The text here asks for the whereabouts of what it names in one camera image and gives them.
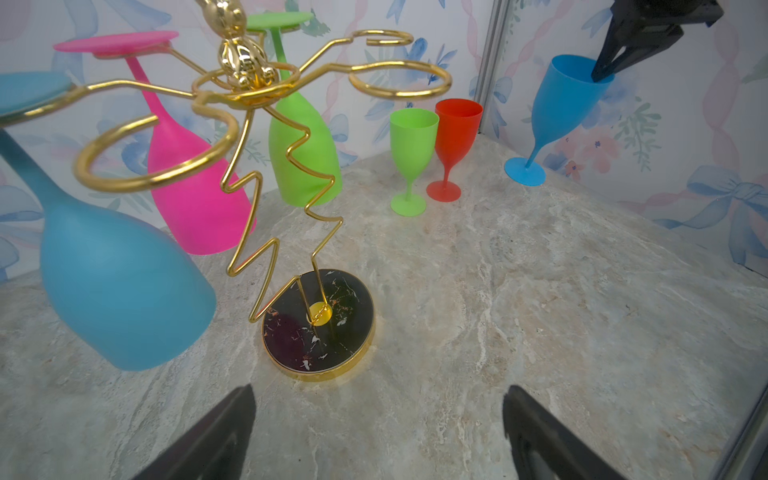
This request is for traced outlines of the bright blue wine glass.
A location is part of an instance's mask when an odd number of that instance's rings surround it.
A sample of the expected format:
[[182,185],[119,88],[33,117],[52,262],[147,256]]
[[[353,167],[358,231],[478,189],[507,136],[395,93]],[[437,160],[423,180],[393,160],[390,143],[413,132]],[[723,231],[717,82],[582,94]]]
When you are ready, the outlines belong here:
[[563,54],[551,60],[532,107],[533,151],[527,159],[513,157],[504,164],[512,180],[525,186],[545,182],[546,172],[535,162],[539,151],[573,131],[614,80],[610,74],[594,81],[595,66],[595,60],[579,55]]

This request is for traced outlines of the teal blue wine glass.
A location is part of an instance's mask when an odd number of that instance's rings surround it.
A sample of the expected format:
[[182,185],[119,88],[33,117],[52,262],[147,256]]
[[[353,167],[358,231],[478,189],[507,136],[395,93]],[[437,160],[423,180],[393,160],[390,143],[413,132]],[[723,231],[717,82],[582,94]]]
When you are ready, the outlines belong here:
[[65,193],[7,132],[1,155],[41,203],[43,287],[74,333],[126,371],[162,365],[203,335],[215,291],[175,241]]

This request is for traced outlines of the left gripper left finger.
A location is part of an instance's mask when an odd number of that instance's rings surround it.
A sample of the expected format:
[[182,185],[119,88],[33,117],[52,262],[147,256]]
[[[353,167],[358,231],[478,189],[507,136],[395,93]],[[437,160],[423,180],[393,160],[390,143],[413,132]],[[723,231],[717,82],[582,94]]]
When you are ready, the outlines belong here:
[[136,477],[239,479],[256,412],[252,386],[235,388]]

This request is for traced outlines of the red wine glass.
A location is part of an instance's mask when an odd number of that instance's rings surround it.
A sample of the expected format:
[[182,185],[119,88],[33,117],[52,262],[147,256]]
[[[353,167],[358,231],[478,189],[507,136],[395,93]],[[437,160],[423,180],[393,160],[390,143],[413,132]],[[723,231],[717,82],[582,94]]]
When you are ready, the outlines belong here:
[[472,100],[452,98],[435,105],[439,117],[435,153],[444,167],[443,179],[427,186],[427,194],[439,202],[453,202],[460,187],[449,180],[452,168],[470,151],[482,120],[483,107]]

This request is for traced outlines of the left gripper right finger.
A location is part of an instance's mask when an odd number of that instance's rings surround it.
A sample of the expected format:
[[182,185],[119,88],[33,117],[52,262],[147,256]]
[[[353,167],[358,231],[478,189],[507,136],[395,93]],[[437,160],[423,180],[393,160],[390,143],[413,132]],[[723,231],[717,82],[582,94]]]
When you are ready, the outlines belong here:
[[504,395],[502,417],[520,479],[622,477],[521,386]]

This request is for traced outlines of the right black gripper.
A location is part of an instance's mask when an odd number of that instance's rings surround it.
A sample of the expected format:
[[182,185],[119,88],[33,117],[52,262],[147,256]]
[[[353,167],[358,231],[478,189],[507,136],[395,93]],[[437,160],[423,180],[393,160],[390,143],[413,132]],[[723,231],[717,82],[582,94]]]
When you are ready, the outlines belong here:
[[616,0],[611,12],[616,20],[592,70],[595,83],[669,49],[683,36],[679,25],[710,27],[724,15],[717,1]]

